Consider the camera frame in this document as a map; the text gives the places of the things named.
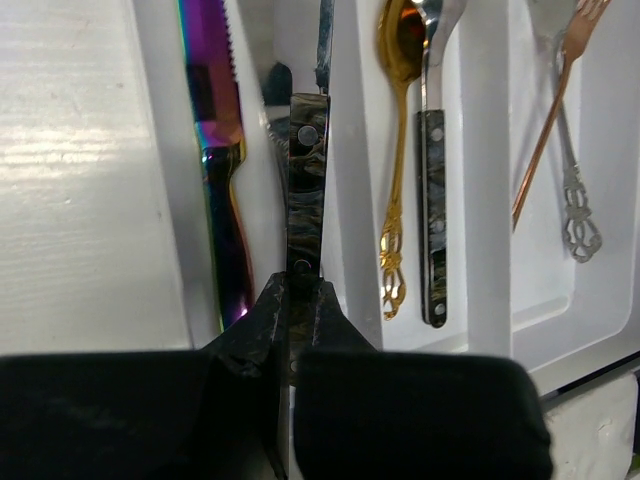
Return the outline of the spoon with black handle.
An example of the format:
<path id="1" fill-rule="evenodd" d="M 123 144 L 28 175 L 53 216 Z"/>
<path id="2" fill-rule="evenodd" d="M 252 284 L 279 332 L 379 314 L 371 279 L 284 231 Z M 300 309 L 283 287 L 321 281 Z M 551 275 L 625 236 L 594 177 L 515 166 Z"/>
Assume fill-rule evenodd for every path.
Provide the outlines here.
<path id="1" fill-rule="evenodd" d="M 417 119 L 420 281 L 423 321 L 447 322 L 446 115 L 443 62 L 446 47 L 468 2 L 415 1 L 425 28 L 421 56 L 421 108 Z"/>

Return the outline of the copper fork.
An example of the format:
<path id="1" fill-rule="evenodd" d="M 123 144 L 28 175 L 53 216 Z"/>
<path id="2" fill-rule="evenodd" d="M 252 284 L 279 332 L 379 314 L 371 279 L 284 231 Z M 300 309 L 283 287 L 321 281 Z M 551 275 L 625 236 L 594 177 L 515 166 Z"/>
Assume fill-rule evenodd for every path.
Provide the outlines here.
<path id="1" fill-rule="evenodd" d="M 561 73 L 558 86 L 554 88 L 553 102 L 512 207 L 513 229 L 516 229 L 552 127 L 563 106 L 572 65 L 584 54 L 609 4 L 607 0 L 527 2 L 534 33 L 552 47 L 553 60 L 561 60 Z"/>

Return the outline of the plain silver fork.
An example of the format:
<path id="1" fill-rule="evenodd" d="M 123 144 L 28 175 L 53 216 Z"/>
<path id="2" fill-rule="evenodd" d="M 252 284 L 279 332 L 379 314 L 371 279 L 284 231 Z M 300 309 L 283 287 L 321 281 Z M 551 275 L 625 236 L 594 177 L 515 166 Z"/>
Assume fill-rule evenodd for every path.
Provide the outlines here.
<path id="1" fill-rule="evenodd" d="M 551 74 L 557 104 L 557 125 L 563 159 L 563 195 L 565 220 L 562 240 L 570 256 L 586 263 L 602 247 L 602 235 L 592 219 L 586 187 L 574 153 L 564 107 L 573 63 L 580 58 L 604 13 L 606 1 L 530 1 L 532 25 L 536 36 L 553 54 Z"/>

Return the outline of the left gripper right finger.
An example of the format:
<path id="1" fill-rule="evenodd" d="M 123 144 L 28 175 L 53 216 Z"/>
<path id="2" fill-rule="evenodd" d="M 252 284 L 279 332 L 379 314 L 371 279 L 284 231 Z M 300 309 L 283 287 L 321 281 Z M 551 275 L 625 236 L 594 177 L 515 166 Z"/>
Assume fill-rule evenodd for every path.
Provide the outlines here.
<path id="1" fill-rule="evenodd" d="M 383 352 L 344 316 L 333 286 L 313 295 L 297 360 L 293 444 L 306 479 L 548 479 L 551 436 L 518 363 Z"/>

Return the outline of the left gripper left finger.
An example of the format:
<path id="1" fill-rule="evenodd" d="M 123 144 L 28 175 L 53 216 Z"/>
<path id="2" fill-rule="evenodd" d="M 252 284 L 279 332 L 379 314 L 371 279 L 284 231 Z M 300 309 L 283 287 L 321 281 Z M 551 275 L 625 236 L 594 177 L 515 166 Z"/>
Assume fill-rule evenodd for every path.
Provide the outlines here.
<path id="1" fill-rule="evenodd" d="M 279 440 L 289 289 L 196 350 L 1 361 L 5 479 L 287 477 Z"/>

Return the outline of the knife with black handle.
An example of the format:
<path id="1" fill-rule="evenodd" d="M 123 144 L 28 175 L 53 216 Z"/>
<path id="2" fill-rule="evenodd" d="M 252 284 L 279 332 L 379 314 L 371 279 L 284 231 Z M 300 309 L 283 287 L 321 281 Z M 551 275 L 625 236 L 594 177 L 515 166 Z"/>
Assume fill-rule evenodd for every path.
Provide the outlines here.
<path id="1" fill-rule="evenodd" d="M 314 69 L 318 91 L 295 92 L 291 96 L 286 252 L 291 293 L 288 321 L 291 386 L 297 383 L 298 357 L 313 342 L 314 302 L 321 282 L 333 26 L 334 3 L 321 1 Z"/>

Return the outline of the iridescent rainbow knife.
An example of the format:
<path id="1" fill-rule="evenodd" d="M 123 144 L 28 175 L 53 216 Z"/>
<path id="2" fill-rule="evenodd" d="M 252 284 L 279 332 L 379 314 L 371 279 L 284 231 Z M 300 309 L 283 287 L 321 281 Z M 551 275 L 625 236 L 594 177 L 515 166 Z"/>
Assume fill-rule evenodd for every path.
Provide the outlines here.
<path id="1" fill-rule="evenodd" d="M 253 305 L 250 255 L 232 177 L 246 158 L 230 31 L 222 1 L 177 3 L 185 70 L 209 214 L 214 277 L 223 330 Z"/>

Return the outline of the ornate gold spoon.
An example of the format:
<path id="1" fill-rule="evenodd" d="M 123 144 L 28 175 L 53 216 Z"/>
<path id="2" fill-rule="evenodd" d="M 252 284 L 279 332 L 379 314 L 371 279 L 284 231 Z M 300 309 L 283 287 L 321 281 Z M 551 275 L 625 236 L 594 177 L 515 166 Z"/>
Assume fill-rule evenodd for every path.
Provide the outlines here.
<path id="1" fill-rule="evenodd" d="M 388 1 L 379 18 L 377 52 L 396 102 L 397 135 L 391 191 L 380 236 L 382 306 L 385 320 L 393 319 L 406 296 L 402 263 L 402 194 L 409 86 L 421 76 L 425 27 L 410 1 Z"/>

